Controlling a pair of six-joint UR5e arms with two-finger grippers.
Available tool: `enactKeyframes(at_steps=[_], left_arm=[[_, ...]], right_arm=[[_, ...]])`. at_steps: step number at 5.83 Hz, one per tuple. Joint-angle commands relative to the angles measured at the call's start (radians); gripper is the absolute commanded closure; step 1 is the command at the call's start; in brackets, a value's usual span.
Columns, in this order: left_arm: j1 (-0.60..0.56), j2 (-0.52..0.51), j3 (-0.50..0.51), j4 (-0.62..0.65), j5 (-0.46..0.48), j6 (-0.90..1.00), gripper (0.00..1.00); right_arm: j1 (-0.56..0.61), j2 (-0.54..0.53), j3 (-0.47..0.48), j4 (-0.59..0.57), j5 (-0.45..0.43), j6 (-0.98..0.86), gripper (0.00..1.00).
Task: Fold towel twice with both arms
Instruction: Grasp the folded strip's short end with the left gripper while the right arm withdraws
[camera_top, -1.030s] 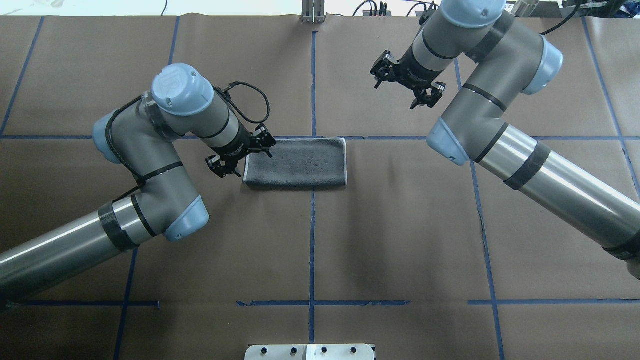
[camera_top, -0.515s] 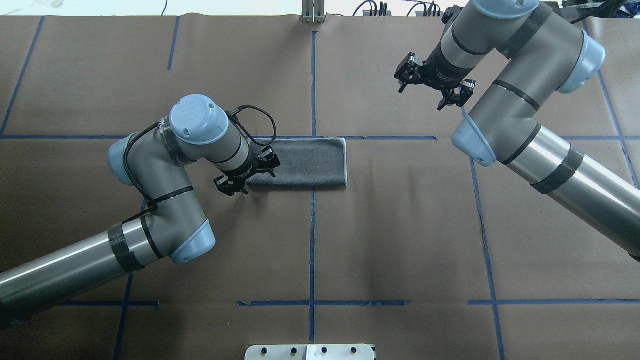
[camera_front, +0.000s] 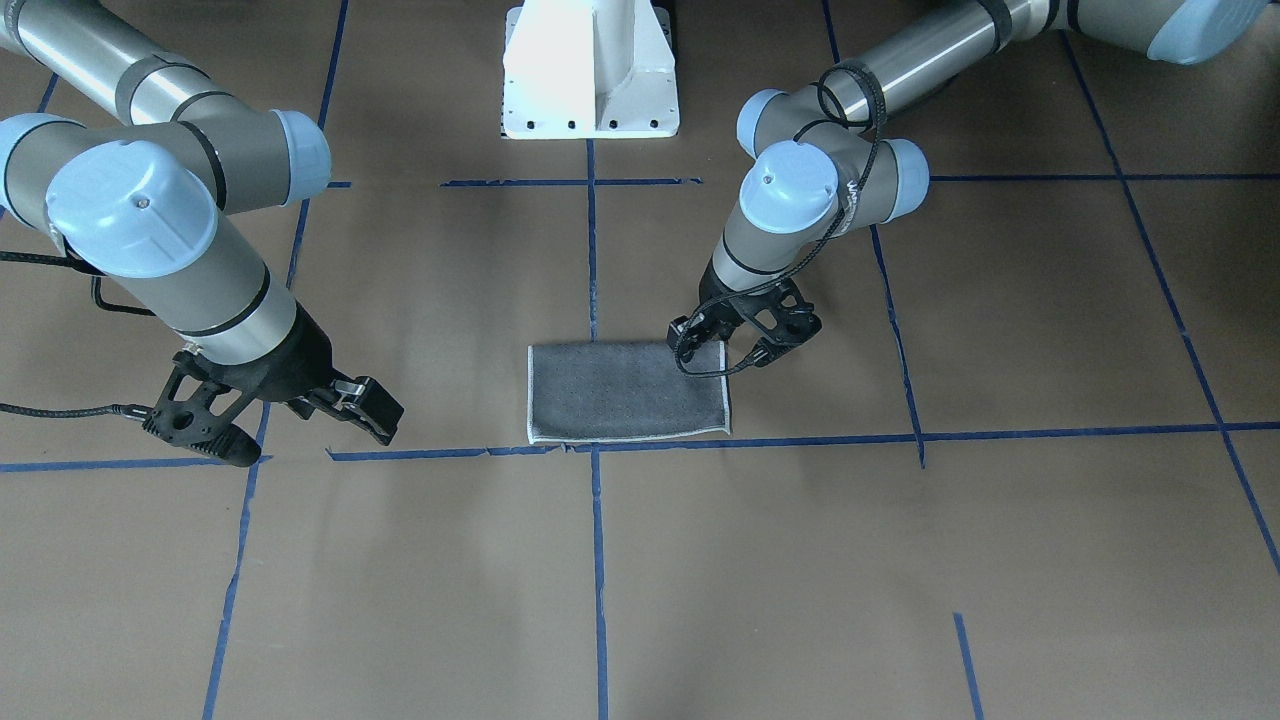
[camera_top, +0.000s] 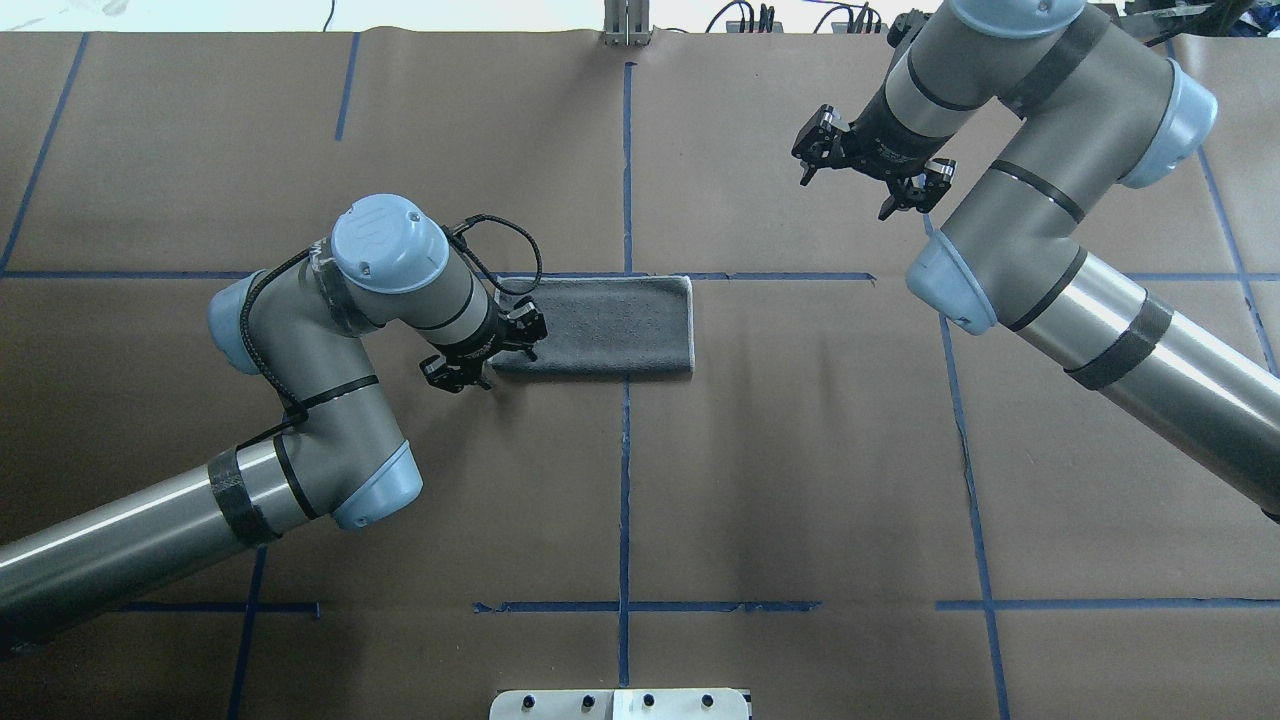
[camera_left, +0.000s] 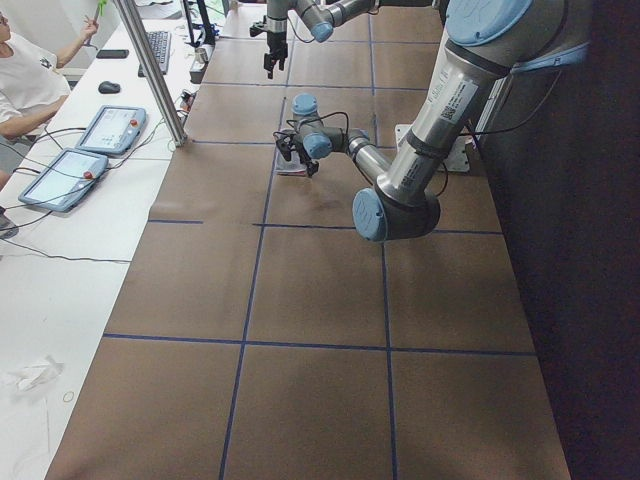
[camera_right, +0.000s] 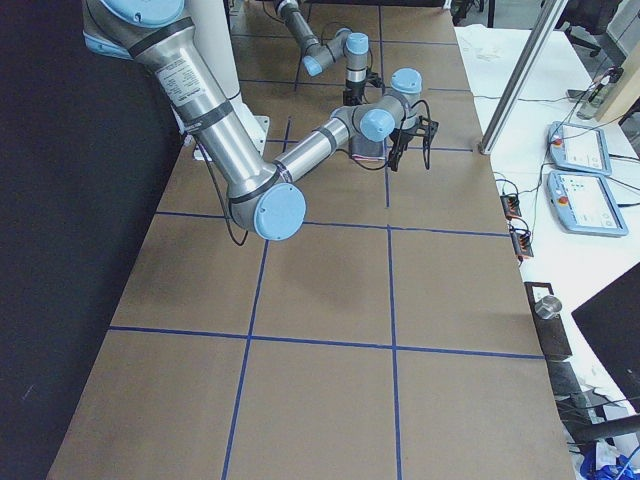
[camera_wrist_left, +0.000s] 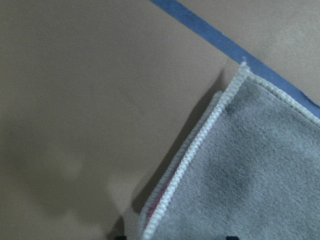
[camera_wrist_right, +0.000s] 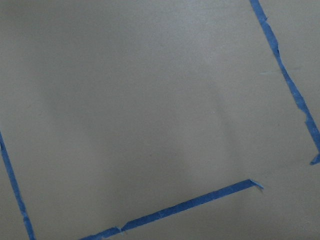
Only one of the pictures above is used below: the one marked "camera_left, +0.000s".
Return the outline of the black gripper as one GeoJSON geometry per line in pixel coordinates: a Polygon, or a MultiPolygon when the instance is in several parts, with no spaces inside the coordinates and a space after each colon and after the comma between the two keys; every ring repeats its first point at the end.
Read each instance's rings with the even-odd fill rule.
{"type": "Polygon", "coordinates": [[[304,149],[300,137],[294,130],[276,131],[273,133],[276,148],[285,162],[292,162],[294,155],[301,163],[306,163],[306,173],[308,177],[313,177],[319,170],[319,164],[304,149]]]}
{"type": "Polygon", "coordinates": [[[286,18],[272,18],[265,15],[261,21],[254,22],[249,28],[251,37],[265,33],[269,51],[264,54],[263,68],[267,70],[267,78],[280,78],[284,72],[288,57],[286,18]]]}

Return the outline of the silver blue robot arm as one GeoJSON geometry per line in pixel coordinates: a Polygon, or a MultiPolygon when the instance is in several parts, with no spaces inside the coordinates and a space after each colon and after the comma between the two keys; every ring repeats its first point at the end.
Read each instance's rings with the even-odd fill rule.
{"type": "Polygon", "coordinates": [[[342,152],[371,182],[352,205],[363,238],[424,236],[440,217],[439,201],[427,186],[494,83],[517,72],[583,61],[592,12],[590,1],[450,1],[429,92],[394,159],[358,129],[326,126],[309,94],[292,102],[290,142],[308,164],[342,152]]]}
{"type": "Polygon", "coordinates": [[[272,79],[274,69],[284,70],[288,57],[287,26],[289,12],[293,11],[310,32],[312,40],[323,43],[328,40],[337,27],[362,14],[376,14],[383,7],[422,8],[430,6],[438,9],[440,1],[378,1],[343,0],[332,1],[322,6],[312,0],[273,0],[267,1],[266,14],[249,28],[252,38],[265,33],[268,52],[263,57],[263,68],[267,78],[272,79]]]}

